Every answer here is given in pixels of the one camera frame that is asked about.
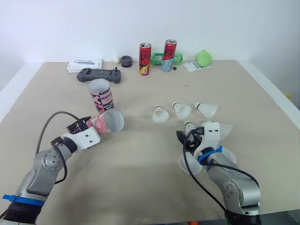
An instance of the game controller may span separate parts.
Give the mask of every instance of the game controller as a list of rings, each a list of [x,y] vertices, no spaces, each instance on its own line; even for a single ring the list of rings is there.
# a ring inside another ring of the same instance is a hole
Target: game controller
[[[121,72],[117,68],[113,70],[85,68],[77,74],[77,79],[80,82],[92,81],[100,78],[114,83],[120,83]]]

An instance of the black cable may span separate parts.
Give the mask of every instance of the black cable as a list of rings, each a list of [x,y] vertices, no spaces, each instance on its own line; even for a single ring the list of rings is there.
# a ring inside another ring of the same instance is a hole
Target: black cable
[[[251,174],[249,174],[249,173],[247,173],[247,172],[245,172],[245,171],[243,171],[243,170],[240,170],[240,169],[237,169],[237,168],[228,166],[228,165],[218,164],[218,163],[208,163],[208,164],[205,164],[205,165],[209,165],[209,166],[214,165],[214,166],[224,167],[224,168],[227,168],[227,169],[230,169],[230,170],[234,170],[234,171],[240,172],[240,173],[242,173],[242,174],[248,176],[248,177],[249,177],[251,180],[253,180],[253,181],[257,184],[257,186],[259,187],[259,184],[258,184],[257,180],[256,180]]]
[[[39,152],[39,147],[40,147],[40,145],[41,145],[41,142],[42,142],[42,138],[43,138],[44,132],[45,132],[45,130],[46,130],[46,128],[47,128],[49,122],[52,120],[52,118],[53,118],[54,116],[56,116],[56,115],[58,115],[58,114],[66,114],[66,115],[69,115],[69,116],[73,117],[75,120],[79,120],[78,117],[74,116],[73,114],[71,114],[71,113],[69,113],[69,112],[59,111],[59,112],[53,113],[53,114],[49,117],[49,119],[46,121],[45,125],[43,126],[43,129],[42,129],[42,131],[41,131],[41,134],[40,134],[39,139],[38,139],[38,142],[37,142],[36,155],[37,155],[38,152]]]
[[[46,128],[47,128],[49,122],[53,119],[54,116],[56,116],[56,115],[58,115],[58,114],[66,114],[66,115],[69,115],[69,116],[73,117],[75,120],[79,120],[78,117],[74,116],[73,114],[71,114],[71,113],[69,113],[69,112],[58,111],[58,112],[53,113],[53,114],[47,119],[47,121],[46,121],[46,123],[44,124],[43,129],[42,129],[42,131],[41,131],[41,134],[40,134],[40,136],[39,136],[39,138],[38,138],[37,149],[36,149],[36,155],[37,155],[38,152],[39,152],[39,147],[40,147],[40,145],[41,145],[41,142],[42,142],[42,139],[43,139],[44,132],[45,132],[45,130],[46,130]],[[68,170],[67,170],[67,164],[66,164],[66,161],[65,161],[65,159],[64,159],[64,157],[63,157],[63,155],[62,155],[62,153],[61,153],[61,151],[60,151],[60,149],[59,149],[59,147],[57,147],[57,146],[55,145],[55,143],[51,143],[51,145],[54,147],[54,149],[56,149],[56,150],[58,151],[58,153],[59,153],[59,155],[60,155],[60,157],[61,157],[62,164],[63,164],[63,166],[64,166],[64,171],[65,171],[64,177],[63,177],[61,180],[55,182],[55,184],[58,184],[58,183],[63,182],[63,181],[66,179],[66,177],[67,177],[67,173],[68,173]]]
[[[188,138],[191,136],[191,134],[194,133],[194,130],[192,130],[187,136],[186,138],[184,139],[184,142],[183,142],[183,157],[184,157],[184,161],[186,163],[186,166],[187,166],[187,170],[189,172],[189,174],[191,175],[191,177],[193,178],[193,180],[202,188],[202,190],[207,193],[221,208],[222,210],[226,213],[226,208],[222,205],[222,203],[215,197],[213,196],[198,180],[197,178],[193,175],[191,169],[189,168],[189,165],[188,165],[188,160],[187,160],[187,155],[186,155],[186,145],[187,145],[187,142],[188,142]]]
[[[61,180],[55,182],[55,184],[58,184],[58,183],[63,182],[63,181],[67,178],[67,174],[68,174],[67,164],[66,164],[66,161],[65,161],[65,159],[64,159],[64,156],[62,155],[62,153],[61,153],[59,147],[57,147],[54,143],[51,143],[51,145],[52,145],[52,146],[54,147],[54,149],[56,149],[56,150],[58,151],[58,153],[60,154],[61,161],[62,161],[62,164],[63,164],[63,166],[64,166],[64,171],[65,171],[64,177],[63,177]]]
[[[0,219],[2,219],[5,216],[6,210],[1,214]]]

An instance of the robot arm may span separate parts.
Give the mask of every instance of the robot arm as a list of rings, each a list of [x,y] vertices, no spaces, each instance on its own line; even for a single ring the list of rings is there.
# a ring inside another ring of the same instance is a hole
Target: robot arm
[[[260,225],[259,201],[261,193],[255,181],[235,171],[239,169],[217,149],[220,141],[220,126],[217,122],[205,122],[201,127],[186,126],[188,133],[194,130],[193,138],[177,131],[181,143],[187,138],[191,145],[186,147],[201,165],[205,166],[211,180],[219,187],[226,207],[225,216],[231,225]],[[232,169],[215,166],[229,166]]]
[[[208,164],[222,164],[238,169],[224,154],[217,152],[207,158]],[[248,176],[219,166],[207,166],[211,180],[219,187],[227,209],[226,218],[232,225],[261,224],[258,185]]]
[[[39,152],[32,169],[26,174],[15,195],[4,195],[12,203],[6,210],[0,225],[35,224],[47,200],[63,163],[77,150],[87,149],[100,142],[94,127],[82,118],[67,127],[70,133],[52,141],[52,147]]]

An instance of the gray floor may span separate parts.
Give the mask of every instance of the gray floor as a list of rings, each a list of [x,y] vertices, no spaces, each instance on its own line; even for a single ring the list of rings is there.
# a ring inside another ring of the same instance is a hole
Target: gray floor
[[[262,225],[299,225],[300,210],[261,215]],[[225,225],[225,219],[198,222],[199,225]]]

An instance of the paper cup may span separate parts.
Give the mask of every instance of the paper cup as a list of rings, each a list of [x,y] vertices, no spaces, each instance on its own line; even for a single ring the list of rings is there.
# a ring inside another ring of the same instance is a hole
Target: paper cup
[[[93,80],[89,83],[88,88],[95,107],[100,114],[113,108],[113,97],[108,80]]]
[[[124,127],[124,117],[118,110],[110,109],[90,118],[87,125],[94,127],[100,134],[119,132]]]

